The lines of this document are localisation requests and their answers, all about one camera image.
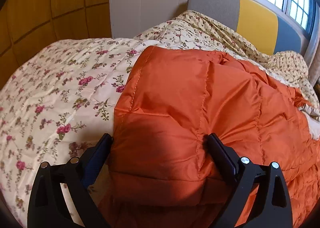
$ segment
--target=headboard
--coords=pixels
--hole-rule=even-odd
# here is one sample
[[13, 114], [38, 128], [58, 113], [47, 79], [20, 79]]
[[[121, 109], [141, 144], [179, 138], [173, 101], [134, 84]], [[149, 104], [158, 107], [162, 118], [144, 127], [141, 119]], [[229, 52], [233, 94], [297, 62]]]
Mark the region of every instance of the headboard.
[[280, 16], [253, 0], [188, 0], [188, 9], [230, 27], [268, 55], [301, 52], [301, 38]]

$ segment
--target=orange fabric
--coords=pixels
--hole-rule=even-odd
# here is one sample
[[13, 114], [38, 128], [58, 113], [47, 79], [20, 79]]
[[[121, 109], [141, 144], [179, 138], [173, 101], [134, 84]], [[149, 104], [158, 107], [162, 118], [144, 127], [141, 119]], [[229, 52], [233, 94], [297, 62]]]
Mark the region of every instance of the orange fabric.
[[319, 142], [297, 109], [304, 103], [298, 89], [227, 53], [148, 47], [115, 108], [112, 190], [100, 211], [116, 228], [207, 228], [231, 189], [205, 149], [214, 132], [256, 164], [279, 162], [298, 227], [320, 180]]

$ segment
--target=silver bolt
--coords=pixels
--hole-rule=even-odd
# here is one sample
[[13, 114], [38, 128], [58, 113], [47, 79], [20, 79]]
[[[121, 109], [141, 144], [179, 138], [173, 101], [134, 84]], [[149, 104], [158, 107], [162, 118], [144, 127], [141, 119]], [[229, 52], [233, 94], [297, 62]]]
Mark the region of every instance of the silver bolt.
[[278, 164], [277, 162], [272, 162], [272, 166], [273, 166], [274, 168], [279, 168], [279, 164]]
[[70, 159], [70, 163], [71, 164], [76, 164], [76, 163], [78, 163], [79, 162], [79, 158], [78, 157], [73, 157], [72, 159]]
[[250, 160], [247, 157], [242, 157], [241, 162], [244, 164], [249, 164]]
[[48, 162], [42, 162], [40, 167], [41, 168], [46, 168], [48, 166]]

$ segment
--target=yellow-brown tile wall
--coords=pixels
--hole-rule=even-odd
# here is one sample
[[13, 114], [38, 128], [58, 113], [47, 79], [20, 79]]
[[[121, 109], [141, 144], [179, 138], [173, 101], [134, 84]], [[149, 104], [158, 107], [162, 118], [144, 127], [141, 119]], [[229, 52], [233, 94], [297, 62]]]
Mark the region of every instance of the yellow-brown tile wall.
[[100, 37], [111, 37], [109, 0], [7, 0], [0, 10], [0, 88], [50, 43]]

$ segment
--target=floral fabric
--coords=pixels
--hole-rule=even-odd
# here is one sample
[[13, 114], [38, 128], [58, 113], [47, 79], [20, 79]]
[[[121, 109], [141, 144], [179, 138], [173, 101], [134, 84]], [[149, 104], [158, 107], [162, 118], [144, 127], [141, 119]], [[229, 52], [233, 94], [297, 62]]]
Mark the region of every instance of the floral fabric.
[[[150, 45], [225, 51], [300, 88], [313, 105], [311, 110], [319, 110], [299, 54], [259, 53], [233, 30], [195, 12], [187, 11], [135, 39], [58, 41], [21, 66], [0, 92], [0, 189], [23, 227], [40, 163], [65, 163], [81, 156], [104, 133], [112, 135], [114, 106], [134, 63]], [[96, 204], [109, 184], [104, 166], [88, 189]], [[81, 224], [67, 187], [62, 190], [71, 216]]]

